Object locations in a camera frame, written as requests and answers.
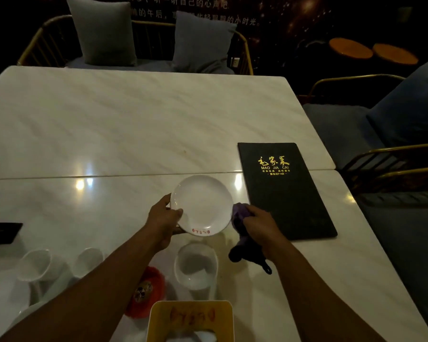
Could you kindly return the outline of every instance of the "person's left hand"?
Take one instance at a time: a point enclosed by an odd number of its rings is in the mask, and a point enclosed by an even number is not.
[[[155,238],[156,252],[168,247],[173,234],[181,233],[177,222],[183,215],[183,209],[172,210],[166,207],[170,202],[171,193],[158,201],[147,217],[143,229],[147,230]]]

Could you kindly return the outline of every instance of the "red dish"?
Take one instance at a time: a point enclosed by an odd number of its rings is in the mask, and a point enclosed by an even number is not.
[[[159,270],[148,266],[126,309],[126,316],[140,319],[151,313],[152,306],[165,297],[165,278]]]

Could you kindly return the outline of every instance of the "throw pillow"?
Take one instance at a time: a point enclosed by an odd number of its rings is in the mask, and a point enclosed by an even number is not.
[[[203,73],[221,64],[227,68],[227,52],[236,24],[198,18],[176,12],[173,67],[177,72]]]
[[[136,62],[130,3],[67,0],[85,63],[132,66]]]
[[[428,143],[428,62],[377,103],[366,117],[387,147]]]

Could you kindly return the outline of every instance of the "black card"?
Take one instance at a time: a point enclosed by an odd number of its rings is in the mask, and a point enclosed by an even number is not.
[[[0,245],[12,243],[21,227],[22,223],[0,223]]]
[[[289,240],[338,235],[295,143],[238,143],[252,205]]]

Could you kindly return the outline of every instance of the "seat cushion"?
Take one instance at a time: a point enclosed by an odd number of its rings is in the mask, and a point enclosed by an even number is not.
[[[387,147],[428,143],[428,62],[377,103],[367,118]]]
[[[67,2],[87,64],[133,66],[136,63],[129,2]]]
[[[93,70],[118,70],[118,71],[145,71],[145,72],[173,72],[171,61],[141,60],[138,59],[134,66],[96,66],[88,65],[83,57],[78,57],[67,63],[68,68],[84,68]]]
[[[356,155],[384,147],[365,117],[368,108],[304,104],[303,109],[337,169],[342,169]]]
[[[428,192],[355,200],[428,325]]]
[[[173,65],[177,72],[215,73],[213,65],[227,68],[227,53],[236,24],[176,12]]]

